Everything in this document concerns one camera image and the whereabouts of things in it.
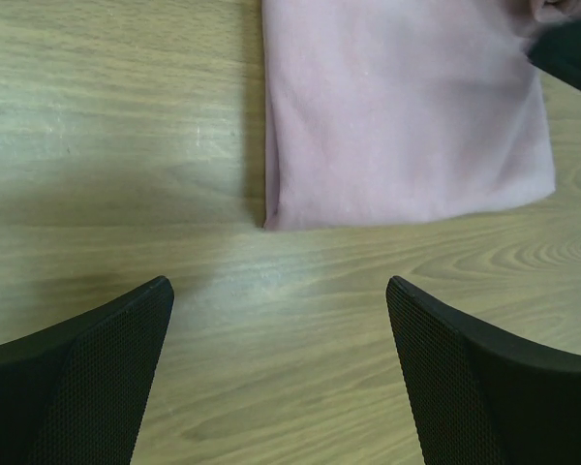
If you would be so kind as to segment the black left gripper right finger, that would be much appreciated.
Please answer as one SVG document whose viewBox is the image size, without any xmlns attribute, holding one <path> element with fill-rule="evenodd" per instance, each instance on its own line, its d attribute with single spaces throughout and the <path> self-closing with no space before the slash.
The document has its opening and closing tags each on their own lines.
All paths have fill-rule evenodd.
<svg viewBox="0 0 581 465">
<path fill-rule="evenodd" d="M 394 342 L 427 464 L 581 464 L 581 356 L 394 276 Z"/>
</svg>

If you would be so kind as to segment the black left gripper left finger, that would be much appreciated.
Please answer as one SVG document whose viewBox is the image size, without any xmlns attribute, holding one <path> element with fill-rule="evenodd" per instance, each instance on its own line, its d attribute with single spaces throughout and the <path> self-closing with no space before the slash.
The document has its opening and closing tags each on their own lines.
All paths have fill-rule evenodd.
<svg viewBox="0 0 581 465">
<path fill-rule="evenodd" d="M 0 345 L 0 464 L 128 464 L 167 335 L 159 276 Z"/>
</svg>

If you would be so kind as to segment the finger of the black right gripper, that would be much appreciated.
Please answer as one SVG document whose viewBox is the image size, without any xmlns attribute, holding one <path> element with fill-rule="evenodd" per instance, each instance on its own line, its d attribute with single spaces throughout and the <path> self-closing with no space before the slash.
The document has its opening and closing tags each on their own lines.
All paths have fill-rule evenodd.
<svg viewBox="0 0 581 465">
<path fill-rule="evenodd" d="M 527 57 L 541 71 L 581 92 L 581 18 L 543 30 Z"/>
</svg>

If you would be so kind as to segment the dusty pink t-shirt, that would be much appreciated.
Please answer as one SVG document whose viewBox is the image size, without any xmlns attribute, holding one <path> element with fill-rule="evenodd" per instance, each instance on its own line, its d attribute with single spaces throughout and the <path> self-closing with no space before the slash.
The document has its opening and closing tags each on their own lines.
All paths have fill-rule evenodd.
<svg viewBox="0 0 581 465">
<path fill-rule="evenodd" d="M 266 1 L 270 230 L 424 223 L 550 196 L 526 51 L 581 1 Z"/>
</svg>

